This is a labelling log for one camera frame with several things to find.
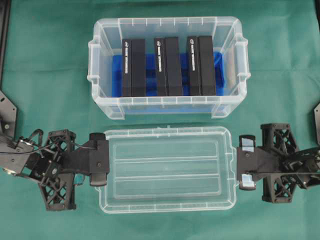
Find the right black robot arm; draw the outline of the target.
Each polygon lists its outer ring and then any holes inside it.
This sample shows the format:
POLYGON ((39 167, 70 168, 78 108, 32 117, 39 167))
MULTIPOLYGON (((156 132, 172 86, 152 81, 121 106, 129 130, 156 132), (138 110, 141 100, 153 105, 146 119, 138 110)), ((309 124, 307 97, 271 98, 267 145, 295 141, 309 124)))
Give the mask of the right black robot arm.
POLYGON ((320 184, 320 149, 300 150, 288 123, 260 126, 262 145, 254 135, 239 136, 236 178, 243 191, 256 190, 263 181, 261 199, 273 204, 291 203, 296 188, 320 184))

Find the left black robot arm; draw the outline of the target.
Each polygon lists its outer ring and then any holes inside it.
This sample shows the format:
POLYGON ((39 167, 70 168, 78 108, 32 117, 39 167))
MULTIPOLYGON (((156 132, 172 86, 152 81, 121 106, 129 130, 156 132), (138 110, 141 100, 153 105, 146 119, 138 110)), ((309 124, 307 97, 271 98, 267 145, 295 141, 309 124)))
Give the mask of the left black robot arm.
POLYGON ((91 133, 83 145, 68 129, 51 131, 43 141, 43 131, 14 141, 0 135, 0 167, 16 177, 34 181, 47 211, 74 210, 75 187, 88 176, 92 187, 107 185, 110 172, 109 142, 101 132, 91 133))

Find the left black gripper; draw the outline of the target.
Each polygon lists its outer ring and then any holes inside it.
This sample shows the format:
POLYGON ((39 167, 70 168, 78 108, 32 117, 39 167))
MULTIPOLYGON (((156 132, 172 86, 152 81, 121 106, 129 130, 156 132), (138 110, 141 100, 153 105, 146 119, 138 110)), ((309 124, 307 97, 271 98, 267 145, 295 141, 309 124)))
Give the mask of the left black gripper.
POLYGON ((83 183, 77 176, 88 176, 91 187, 107 185, 110 172, 109 142, 101 132, 89 134, 83 145, 67 129, 51 131, 41 150, 30 155, 23 177, 37 183, 47 211, 74 210, 75 187, 83 183))

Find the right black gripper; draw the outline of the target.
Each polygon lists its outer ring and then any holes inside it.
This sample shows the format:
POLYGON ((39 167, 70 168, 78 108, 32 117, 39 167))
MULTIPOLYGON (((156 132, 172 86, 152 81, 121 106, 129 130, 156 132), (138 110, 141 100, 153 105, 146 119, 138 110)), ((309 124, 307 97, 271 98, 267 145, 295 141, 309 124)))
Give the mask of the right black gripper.
POLYGON ((260 126, 262 145, 254 135, 239 136, 236 178, 243 191, 254 191, 263 181, 261 199, 273 204, 291 203, 296 188, 320 184, 320 149, 301 150, 288 123, 260 126))

